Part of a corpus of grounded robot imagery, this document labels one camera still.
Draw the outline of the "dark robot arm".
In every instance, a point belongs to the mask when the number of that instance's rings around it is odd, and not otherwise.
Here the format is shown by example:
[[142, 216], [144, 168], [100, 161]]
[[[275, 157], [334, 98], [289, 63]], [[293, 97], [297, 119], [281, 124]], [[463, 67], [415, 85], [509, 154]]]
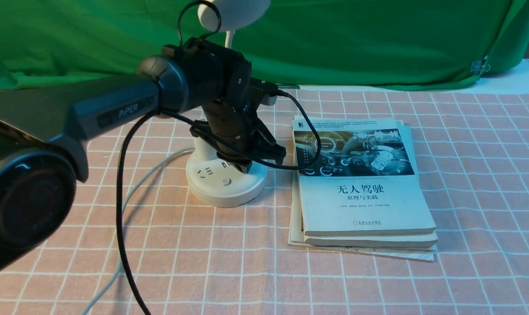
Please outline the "dark robot arm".
[[163, 46], [135, 74], [0, 91], [0, 271], [66, 219], [77, 182], [89, 176], [87, 142], [142, 116], [201, 107], [206, 122], [191, 133], [219, 159], [244, 172], [253, 161], [281, 165], [286, 149], [256, 113], [276, 92], [252, 77], [242, 53], [203, 38]]

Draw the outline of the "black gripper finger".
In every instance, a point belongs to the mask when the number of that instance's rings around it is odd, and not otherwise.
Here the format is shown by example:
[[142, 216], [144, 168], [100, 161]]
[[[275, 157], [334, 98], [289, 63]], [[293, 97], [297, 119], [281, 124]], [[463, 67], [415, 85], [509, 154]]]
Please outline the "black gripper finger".
[[223, 160], [244, 174], [248, 174], [250, 172], [250, 169], [253, 164], [251, 160], [247, 160], [247, 159], [242, 159], [242, 160], [223, 159]]

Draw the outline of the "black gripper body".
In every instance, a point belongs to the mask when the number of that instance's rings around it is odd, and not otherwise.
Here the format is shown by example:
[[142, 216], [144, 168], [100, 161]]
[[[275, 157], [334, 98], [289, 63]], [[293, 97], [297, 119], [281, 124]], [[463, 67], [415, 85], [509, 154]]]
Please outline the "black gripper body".
[[251, 166], [252, 160], [273, 160], [283, 164], [286, 148], [277, 143], [276, 138], [257, 115], [258, 106], [246, 104], [235, 110], [224, 102], [214, 101], [202, 107], [206, 120], [196, 120], [202, 129], [190, 127], [193, 137], [201, 138], [216, 150], [216, 157], [234, 166]]

